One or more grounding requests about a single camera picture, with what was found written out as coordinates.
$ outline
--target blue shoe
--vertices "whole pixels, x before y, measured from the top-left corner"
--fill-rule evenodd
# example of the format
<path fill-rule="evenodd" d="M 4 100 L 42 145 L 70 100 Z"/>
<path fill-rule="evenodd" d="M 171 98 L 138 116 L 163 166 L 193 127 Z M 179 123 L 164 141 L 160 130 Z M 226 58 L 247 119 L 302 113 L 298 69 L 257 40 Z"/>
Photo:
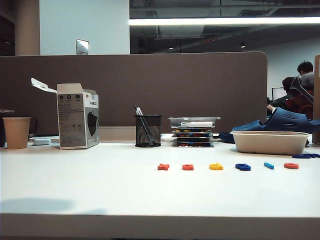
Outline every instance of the blue shoe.
<path fill-rule="evenodd" d="M 264 131 L 289 131 L 312 134 L 320 130 L 320 119 L 309 121 L 305 114 L 277 107 L 262 127 Z"/>
<path fill-rule="evenodd" d="M 287 111 L 278 107 L 265 124 L 256 120 L 245 125 L 235 126 L 231 131 L 278 131 L 312 134 L 319 130 L 320 119 L 309 121 L 305 114 Z M 219 137 L 223 142 L 235 143 L 231 133 L 222 132 Z"/>

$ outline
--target gray partition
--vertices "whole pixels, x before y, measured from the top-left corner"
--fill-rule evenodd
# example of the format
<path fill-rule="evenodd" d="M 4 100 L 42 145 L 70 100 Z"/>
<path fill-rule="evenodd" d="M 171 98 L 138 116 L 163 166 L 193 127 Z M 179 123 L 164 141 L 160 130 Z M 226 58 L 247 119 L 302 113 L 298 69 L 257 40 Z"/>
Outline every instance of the gray partition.
<path fill-rule="evenodd" d="M 57 134 L 54 93 L 31 86 L 31 77 L 57 89 L 81 83 L 99 94 L 100 126 L 134 126 L 134 106 L 145 115 L 221 117 L 214 132 L 266 120 L 267 57 L 262 52 L 59 55 L 0 57 L 0 109 L 38 121 L 38 134 Z"/>

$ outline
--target hair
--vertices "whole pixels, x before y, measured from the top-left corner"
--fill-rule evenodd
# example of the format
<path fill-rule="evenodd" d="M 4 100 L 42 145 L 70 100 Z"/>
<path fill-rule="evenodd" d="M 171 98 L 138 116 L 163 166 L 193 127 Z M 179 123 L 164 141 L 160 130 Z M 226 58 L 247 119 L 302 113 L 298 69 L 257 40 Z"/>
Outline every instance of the hair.
<path fill-rule="evenodd" d="M 294 77 L 294 76 L 288 76 L 282 80 L 283 90 L 285 90 L 287 93 L 291 93 L 293 96 L 299 94 L 298 90 L 290 88 L 291 84 L 295 78 L 296 77 Z"/>
<path fill-rule="evenodd" d="M 283 90 L 285 91 L 290 91 L 290 86 L 292 84 L 292 81 L 295 78 L 293 76 L 288 76 L 286 77 L 283 81 L 282 81 L 282 85 L 283 85 Z"/>
<path fill-rule="evenodd" d="M 314 66 L 309 61 L 303 61 L 302 63 L 299 64 L 299 66 L 298 66 L 298 68 L 296 70 L 299 73 L 301 73 L 301 71 L 303 71 L 305 73 L 309 73 L 309 72 L 313 72 L 314 71 Z"/>

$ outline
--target electrical outlet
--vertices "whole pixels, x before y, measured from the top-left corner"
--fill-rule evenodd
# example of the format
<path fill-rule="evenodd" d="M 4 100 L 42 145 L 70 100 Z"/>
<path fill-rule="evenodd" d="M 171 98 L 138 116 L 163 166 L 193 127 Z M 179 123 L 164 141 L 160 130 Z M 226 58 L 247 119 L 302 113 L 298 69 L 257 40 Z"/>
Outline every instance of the electrical outlet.
<path fill-rule="evenodd" d="M 89 55 L 89 41 L 77 39 L 75 46 L 77 55 Z"/>

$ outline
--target cardboard box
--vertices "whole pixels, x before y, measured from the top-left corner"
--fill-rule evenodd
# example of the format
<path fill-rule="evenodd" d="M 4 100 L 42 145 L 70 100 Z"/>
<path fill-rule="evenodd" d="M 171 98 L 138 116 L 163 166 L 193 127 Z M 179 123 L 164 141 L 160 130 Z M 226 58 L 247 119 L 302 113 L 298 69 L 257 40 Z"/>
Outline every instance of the cardboard box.
<path fill-rule="evenodd" d="M 56 93 L 60 149 L 87 149 L 99 142 L 99 96 L 80 83 L 57 84 L 57 90 L 32 78 L 34 87 Z"/>

